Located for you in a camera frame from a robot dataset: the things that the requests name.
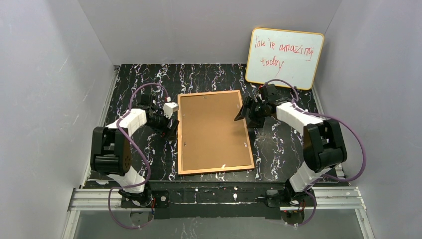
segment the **wooden frame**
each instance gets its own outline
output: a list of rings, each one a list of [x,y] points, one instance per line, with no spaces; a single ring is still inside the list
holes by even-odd
[[[245,128],[245,134],[246,134],[246,144],[247,144],[247,148],[249,150],[249,155],[250,155],[250,164],[249,165],[242,165],[242,166],[233,166],[233,167],[220,167],[220,168],[207,168],[207,169],[196,169],[196,170],[183,170],[183,161],[182,161],[182,156],[183,156],[183,147],[182,147],[182,142],[183,142],[183,135],[182,135],[182,124],[183,124],[183,119],[182,119],[182,110],[183,110],[183,105],[181,104],[181,98],[182,97],[192,97],[192,96],[206,96],[206,95],[215,95],[215,94],[225,94],[225,93],[233,93],[233,92],[237,92],[238,96],[239,96],[239,106],[242,106],[242,97],[240,94],[240,90],[236,90],[236,91],[219,91],[219,92],[203,92],[203,93],[193,93],[193,94],[179,94],[178,95],[178,103],[179,103],[179,110],[177,113],[177,117],[179,120],[179,125],[178,125],[178,173],[179,175],[186,175],[186,174],[200,174],[200,173],[213,173],[213,172],[225,172],[225,171],[235,171],[235,170],[247,170],[247,169],[254,169],[254,161],[253,161],[253,156],[252,156],[252,150],[251,150],[251,144],[250,144],[250,140],[249,140],[249,134],[248,134],[248,129],[246,127],[246,120],[242,120],[243,121],[243,126]]]

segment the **corkboard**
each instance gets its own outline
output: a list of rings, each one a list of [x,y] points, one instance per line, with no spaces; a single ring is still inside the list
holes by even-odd
[[[240,91],[178,95],[179,174],[253,169]]]

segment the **gray floor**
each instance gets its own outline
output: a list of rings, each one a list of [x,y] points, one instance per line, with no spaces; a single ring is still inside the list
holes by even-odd
[[[132,225],[129,212],[115,212]],[[127,230],[115,224],[108,212],[81,212],[76,239],[362,239],[351,210],[318,210],[311,223],[295,229],[264,218],[183,218],[154,220],[141,230]]]

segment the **whiteboard frame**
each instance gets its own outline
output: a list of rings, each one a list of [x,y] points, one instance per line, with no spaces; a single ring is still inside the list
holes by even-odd
[[[310,90],[312,89],[312,86],[314,85],[314,80],[315,80],[315,74],[317,73],[317,68],[318,68],[318,63],[319,63],[319,58],[321,57],[321,53],[322,53],[322,47],[324,45],[324,41],[325,41],[325,37],[324,34],[322,33],[317,33],[317,32],[306,32],[306,31],[292,31],[292,30],[284,30],[284,29],[274,29],[274,28],[265,28],[265,27],[256,27],[252,30],[252,34],[251,34],[251,42],[249,45],[249,53],[248,53],[248,61],[246,63],[246,74],[245,74],[245,79],[247,82],[250,83],[256,83],[256,84],[263,84],[262,82],[256,82],[256,81],[249,81],[248,80],[248,65],[249,65],[249,59],[250,59],[250,52],[251,52],[251,48],[252,48],[252,43],[253,43],[253,32],[256,29],[263,29],[263,30],[272,30],[272,31],[288,31],[288,32],[296,32],[296,33],[305,33],[305,34],[315,34],[315,35],[321,35],[322,36],[322,42],[321,42],[321,50],[319,51],[319,56],[318,59],[316,60],[316,66],[315,66],[315,71],[314,71],[314,77],[312,78],[312,82],[311,82],[311,86],[308,89],[303,89],[303,88],[298,88],[299,90]],[[290,88],[289,86],[286,85],[278,85],[278,84],[274,84],[275,86],[280,86],[280,87],[285,87],[285,88]]]

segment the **robotic arm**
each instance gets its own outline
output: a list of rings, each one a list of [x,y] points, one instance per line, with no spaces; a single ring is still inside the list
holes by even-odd
[[[267,192],[268,204],[274,203],[274,195],[279,203],[301,201],[305,191],[323,174],[337,164],[346,161],[347,152],[344,146],[340,125],[337,121],[323,120],[297,111],[296,106],[282,98],[274,85],[264,85],[259,89],[260,98],[247,97],[234,120],[250,119],[247,127],[259,128],[264,125],[265,117],[276,116],[303,136],[304,162],[298,171],[286,182],[284,190]]]
[[[175,102],[165,103],[162,109],[154,106],[151,95],[142,95],[140,104],[136,105],[130,113],[120,122],[120,127],[132,136],[140,127],[147,125],[154,129],[166,140],[176,139],[176,129],[179,124],[177,119],[171,119],[174,112],[179,109]],[[91,147],[91,168],[102,175],[114,179],[121,187],[139,184],[145,179],[131,166],[132,154],[129,140],[118,130],[117,121],[105,126],[96,127],[93,131]],[[140,204],[149,199],[145,185],[125,188],[119,193]]]

